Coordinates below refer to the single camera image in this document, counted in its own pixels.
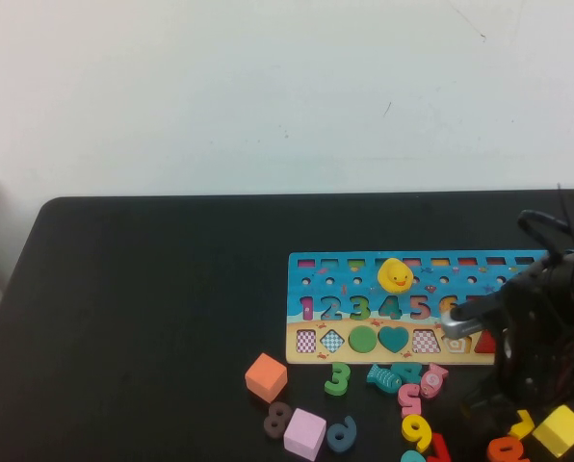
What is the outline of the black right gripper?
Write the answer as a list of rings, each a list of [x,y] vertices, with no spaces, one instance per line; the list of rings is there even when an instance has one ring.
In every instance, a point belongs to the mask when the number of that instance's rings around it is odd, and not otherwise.
[[[535,424],[550,404],[566,398],[573,388],[574,326],[548,311],[526,308],[509,313],[495,355],[495,378],[502,393],[494,392],[483,407],[489,431],[508,431],[515,404],[528,404]]]

